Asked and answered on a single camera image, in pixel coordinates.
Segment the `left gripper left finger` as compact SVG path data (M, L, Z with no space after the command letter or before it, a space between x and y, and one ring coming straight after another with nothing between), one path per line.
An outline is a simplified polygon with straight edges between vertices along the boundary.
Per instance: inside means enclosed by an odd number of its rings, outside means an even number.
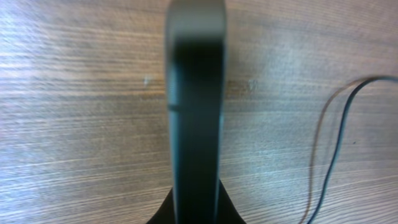
M155 212L147 224L174 224L173 189L170 189L158 211Z

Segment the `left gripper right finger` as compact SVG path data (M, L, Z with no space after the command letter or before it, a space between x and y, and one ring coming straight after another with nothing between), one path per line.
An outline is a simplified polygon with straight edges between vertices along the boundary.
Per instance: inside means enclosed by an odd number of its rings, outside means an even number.
M221 181L219 183L217 212L217 224L246 224Z

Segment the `teal Galaxy smartphone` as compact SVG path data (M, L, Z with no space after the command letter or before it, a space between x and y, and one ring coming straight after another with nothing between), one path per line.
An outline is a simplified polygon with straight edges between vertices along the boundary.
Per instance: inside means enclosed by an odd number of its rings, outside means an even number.
M224 1L172 1L165 28L176 223L215 223L226 60Z

